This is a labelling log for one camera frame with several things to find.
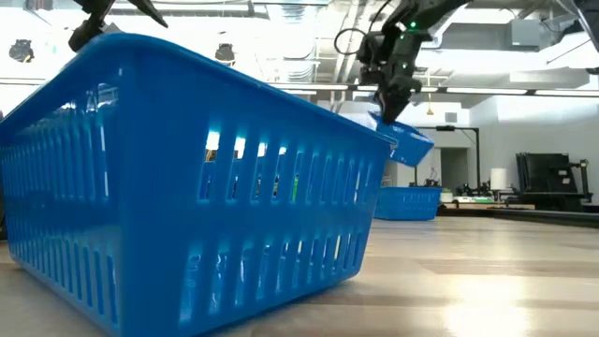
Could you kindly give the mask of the black ceiling-mounted device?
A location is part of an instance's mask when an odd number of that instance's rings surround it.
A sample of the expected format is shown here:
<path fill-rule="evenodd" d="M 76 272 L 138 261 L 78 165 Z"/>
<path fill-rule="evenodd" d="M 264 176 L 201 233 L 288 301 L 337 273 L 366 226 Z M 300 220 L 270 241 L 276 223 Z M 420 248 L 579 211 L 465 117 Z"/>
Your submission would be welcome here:
<path fill-rule="evenodd" d="M 8 56 L 20 63 L 31 63 L 35 58 L 31 44 L 29 39 L 16 39 L 9 48 Z"/>
<path fill-rule="evenodd" d="M 230 43 L 221 43 L 215 51 L 214 58 L 217 62 L 225 66 L 233 67 L 236 63 L 233 45 Z"/>

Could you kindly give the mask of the black background machine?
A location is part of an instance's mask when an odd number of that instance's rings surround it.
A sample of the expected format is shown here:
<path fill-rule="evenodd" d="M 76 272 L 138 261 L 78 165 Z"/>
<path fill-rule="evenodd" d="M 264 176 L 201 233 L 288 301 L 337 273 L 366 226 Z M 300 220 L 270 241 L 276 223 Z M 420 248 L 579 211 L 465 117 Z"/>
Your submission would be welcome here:
<path fill-rule="evenodd" d="M 568 154 L 516 154 L 517 195 L 537 210 L 582 212 L 591 202 L 587 159 L 571 162 Z"/>

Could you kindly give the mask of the cluttered background workbench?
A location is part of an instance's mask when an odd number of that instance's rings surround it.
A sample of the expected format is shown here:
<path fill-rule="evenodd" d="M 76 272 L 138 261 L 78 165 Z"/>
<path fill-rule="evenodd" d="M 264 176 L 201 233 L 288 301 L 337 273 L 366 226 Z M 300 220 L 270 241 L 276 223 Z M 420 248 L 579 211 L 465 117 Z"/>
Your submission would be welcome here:
<path fill-rule="evenodd" d="M 504 190 L 491 190 L 488 183 L 473 189 L 467 183 L 455 189 L 453 193 L 443 191 L 440 207 L 447 209 L 487 210 L 535 210 L 533 203 L 522 201 L 519 191 L 513 187 Z"/>

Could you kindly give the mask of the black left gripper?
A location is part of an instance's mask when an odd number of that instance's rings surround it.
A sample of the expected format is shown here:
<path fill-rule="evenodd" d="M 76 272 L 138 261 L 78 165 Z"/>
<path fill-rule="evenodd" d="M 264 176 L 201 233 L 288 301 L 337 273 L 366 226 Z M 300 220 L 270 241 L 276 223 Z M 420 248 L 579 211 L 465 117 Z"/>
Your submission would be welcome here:
<path fill-rule="evenodd" d="M 152 18 L 155 22 L 168 28 L 168 24 L 155 8 L 151 0 L 127 1 L 143 14 Z M 91 39 L 103 33 L 102 28 L 105 25 L 104 19 L 109 13 L 115 0 L 74 0 L 74 2 L 81 6 L 83 12 L 89 14 L 89 18 L 84 20 L 81 25 L 73 31 L 68 40 L 70 49 L 74 52 L 78 52 Z"/>

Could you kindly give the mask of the black post frame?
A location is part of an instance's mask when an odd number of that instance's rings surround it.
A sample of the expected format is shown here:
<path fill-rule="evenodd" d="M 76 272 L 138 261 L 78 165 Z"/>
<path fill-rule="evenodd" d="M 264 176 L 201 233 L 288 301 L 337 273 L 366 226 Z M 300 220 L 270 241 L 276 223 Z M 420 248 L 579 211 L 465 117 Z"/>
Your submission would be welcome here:
<path fill-rule="evenodd" d="M 481 186 L 481 163 L 480 163 L 480 128 L 478 127 L 464 127 L 454 125 L 437 125 L 437 126 L 415 126 L 416 129 L 422 130 L 435 130 L 437 132 L 456 132 L 459 131 L 472 131 L 475 133 L 475 172 L 476 172 L 476 187 Z"/>

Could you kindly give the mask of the black metal table frame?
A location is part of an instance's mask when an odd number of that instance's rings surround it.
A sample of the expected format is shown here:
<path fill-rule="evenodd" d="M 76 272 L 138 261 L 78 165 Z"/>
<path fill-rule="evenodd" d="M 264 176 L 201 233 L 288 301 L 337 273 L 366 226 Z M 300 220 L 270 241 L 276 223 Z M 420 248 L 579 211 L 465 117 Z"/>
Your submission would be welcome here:
<path fill-rule="evenodd" d="M 566 227 L 585 227 L 599 229 L 599 213 L 554 212 L 517 209 L 439 209 L 437 216 L 480 217 L 513 220 L 521 222 L 543 223 Z"/>

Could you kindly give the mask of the large blue plastic basket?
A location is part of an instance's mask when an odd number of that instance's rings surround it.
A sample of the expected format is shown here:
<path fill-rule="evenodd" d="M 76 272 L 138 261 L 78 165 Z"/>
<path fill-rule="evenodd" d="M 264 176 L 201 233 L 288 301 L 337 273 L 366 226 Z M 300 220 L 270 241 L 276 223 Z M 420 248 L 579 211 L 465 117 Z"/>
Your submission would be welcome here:
<path fill-rule="evenodd" d="M 0 121 L 11 257 L 115 337 L 356 275 L 391 140 L 155 37 L 106 34 Z"/>

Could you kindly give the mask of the grey ceiling duct box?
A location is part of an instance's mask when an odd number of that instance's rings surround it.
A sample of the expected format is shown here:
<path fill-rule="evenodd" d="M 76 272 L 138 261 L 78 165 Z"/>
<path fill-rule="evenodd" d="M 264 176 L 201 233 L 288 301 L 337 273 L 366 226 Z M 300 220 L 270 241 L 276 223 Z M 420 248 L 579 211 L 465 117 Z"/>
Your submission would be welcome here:
<path fill-rule="evenodd" d="M 513 47 L 541 47 L 545 43 L 546 27 L 539 20 L 513 19 L 507 26 Z"/>

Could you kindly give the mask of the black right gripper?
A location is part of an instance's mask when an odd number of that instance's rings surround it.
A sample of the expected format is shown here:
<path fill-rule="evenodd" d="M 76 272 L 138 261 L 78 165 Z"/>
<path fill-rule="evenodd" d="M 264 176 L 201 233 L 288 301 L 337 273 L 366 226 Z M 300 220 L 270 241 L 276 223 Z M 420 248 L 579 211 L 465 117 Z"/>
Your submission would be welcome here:
<path fill-rule="evenodd" d="M 361 62 L 359 84 L 377 87 L 373 101 L 385 125 L 397 119 L 412 94 L 421 92 L 422 84 L 413 75 L 421 45 L 429 41 L 429 31 L 418 28 L 416 22 L 410 22 L 405 29 L 395 26 L 386 33 L 369 32 L 361 40 L 357 51 Z"/>

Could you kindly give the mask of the white paper roll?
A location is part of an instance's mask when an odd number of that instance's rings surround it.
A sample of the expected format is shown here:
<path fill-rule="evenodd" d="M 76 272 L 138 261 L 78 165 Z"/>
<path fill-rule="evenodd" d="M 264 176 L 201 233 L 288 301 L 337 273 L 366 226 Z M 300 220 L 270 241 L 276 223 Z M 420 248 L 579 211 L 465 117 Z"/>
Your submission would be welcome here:
<path fill-rule="evenodd" d="M 491 191 L 506 190 L 508 188 L 507 170 L 505 168 L 492 168 L 489 184 Z"/>

